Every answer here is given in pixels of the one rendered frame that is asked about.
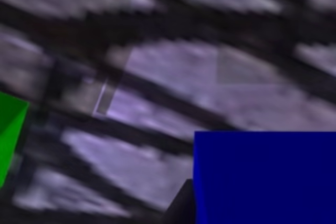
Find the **green box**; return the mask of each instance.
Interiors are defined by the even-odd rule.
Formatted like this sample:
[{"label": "green box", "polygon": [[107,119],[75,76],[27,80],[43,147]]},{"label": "green box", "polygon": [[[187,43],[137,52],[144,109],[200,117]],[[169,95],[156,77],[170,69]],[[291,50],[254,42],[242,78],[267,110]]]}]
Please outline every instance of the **green box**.
[{"label": "green box", "polygon": [[29,103],[0,92],[0,188],[11,166]]}]

